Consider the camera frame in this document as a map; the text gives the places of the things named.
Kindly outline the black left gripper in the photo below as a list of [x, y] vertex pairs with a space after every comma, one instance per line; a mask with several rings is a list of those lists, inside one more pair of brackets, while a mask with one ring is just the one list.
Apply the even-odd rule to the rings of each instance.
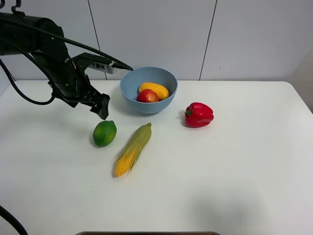
[[74, 108], [78, 103], [91, 107], [90, 111], [102, 120], [109, 115], [108, 105], [110, 96], [101, 94], [91, 87], [86, 75], [75, 65], [69, 57], [58, 62], [47, 59], [47, 71], [51, 76], [51, 85], [55, 90], [55, 97]]

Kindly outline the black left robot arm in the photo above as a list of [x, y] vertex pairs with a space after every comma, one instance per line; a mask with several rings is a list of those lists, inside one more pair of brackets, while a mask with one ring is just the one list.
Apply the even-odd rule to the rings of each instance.
[[109, 115], [110, 97], [94, 88], [85, 73], [89, 66], [96, 64], [96, 56], [82, 53], [71, 58], [63, 36], [62, 28], [47, 18], [25, 16], [22, 12], [0, 15], [0, 54], [22, 54], [41, 70], [52, 88], [48, 101], [39, 102], [24, 95], [4, 63], [0, 66], [11, 85], [25, 100], [47, 105], [57, 98], [73, 108], [81, 103], [90, 106], [91, 112], [105, 120]]

